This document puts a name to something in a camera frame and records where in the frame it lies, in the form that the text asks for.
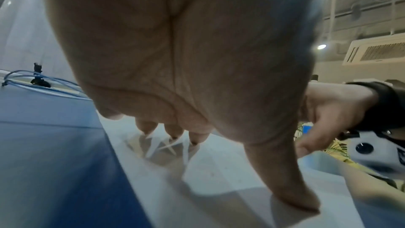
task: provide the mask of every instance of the black round button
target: black round button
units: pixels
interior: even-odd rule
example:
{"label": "black round button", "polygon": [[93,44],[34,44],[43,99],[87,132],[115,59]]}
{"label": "black round button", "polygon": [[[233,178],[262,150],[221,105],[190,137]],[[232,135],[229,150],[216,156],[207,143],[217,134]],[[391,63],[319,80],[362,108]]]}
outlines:
{"label": "black round button", "polygon": [[356,151],[360,154],[370,154],[374,151],[374,147],[368,143],[360,143],[356,145]]}

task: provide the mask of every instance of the cable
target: cable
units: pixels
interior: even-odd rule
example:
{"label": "cable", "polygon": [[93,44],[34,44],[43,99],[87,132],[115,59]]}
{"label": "cable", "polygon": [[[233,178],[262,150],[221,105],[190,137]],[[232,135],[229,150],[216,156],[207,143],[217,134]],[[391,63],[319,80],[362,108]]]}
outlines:
{"label": "cable", "polygon": [[[75,94],[72,92],[66,92],[66,91],[58,90],[58,89],[54,89],[54,88],[48,88],[48,87],[38,86],[38,85],[34,85],[34,84],[25,84],[25,83],[21,83],[19,81],[15,81],[16,78],[30,78],[30,77],[51,80],[53,82],[63,85],[64,87],[66,87],[68,89],[78,92],[78,94]],[[34,92],[38,92],[38,93],[42,93],[42,94],[46,94],[46,95],[53,95],[53,96],[72,98],[72,99],[78,99],[78,100],[91,100],[80,89],[78,84],[71,82],[69,80],[66,80],[66,79],[48,77],[48,76],[45,76],[45,75],[43,75],[39,72],[35,72],[35,71],[26,71],[26,70],[12,71],[4,77],[4,82],[2,83],[2,87],[6,86],[6,85],[12,85],[15,87],[24,88],[29,91],[34,91]]]}

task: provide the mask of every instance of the ceiling light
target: ceiling light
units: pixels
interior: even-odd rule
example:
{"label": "ceiling light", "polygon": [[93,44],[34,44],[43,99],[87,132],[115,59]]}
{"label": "ceiling light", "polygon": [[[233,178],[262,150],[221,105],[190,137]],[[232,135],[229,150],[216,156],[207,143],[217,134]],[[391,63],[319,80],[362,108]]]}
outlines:
{"label": "ceiling light", "polygon": [[325,45],[325,44],[323,44],[323,45],[319,45],[319,46],[318,46],[318,50],[324,49],[325,47],[326,47],[326,45]]}

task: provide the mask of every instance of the ceiling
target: ceiling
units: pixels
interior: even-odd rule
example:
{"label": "ceiling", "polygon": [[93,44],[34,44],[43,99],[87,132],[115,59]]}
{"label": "ceiling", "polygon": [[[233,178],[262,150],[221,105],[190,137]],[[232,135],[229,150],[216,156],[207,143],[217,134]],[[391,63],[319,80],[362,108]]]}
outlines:
{"label": "ceiling", "polygon": [[392,21],[392,0],[336,0],[332,33],[330,14],[332,0],[323,6],[323,34],[320,43],[327,48],[317,51],[317,61],[338,61],[345,58],[352,40],[405,32],[405,0],[395,1]]}

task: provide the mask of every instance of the air conditioner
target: air conditioner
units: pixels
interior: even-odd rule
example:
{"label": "air conditioner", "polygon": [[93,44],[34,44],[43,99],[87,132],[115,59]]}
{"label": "air conditioner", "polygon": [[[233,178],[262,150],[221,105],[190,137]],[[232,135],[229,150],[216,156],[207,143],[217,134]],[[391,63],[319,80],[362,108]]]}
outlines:
{"label": "air conditioner", "polygon": [[354,40],[343,65],[405,62],[405,33]]}

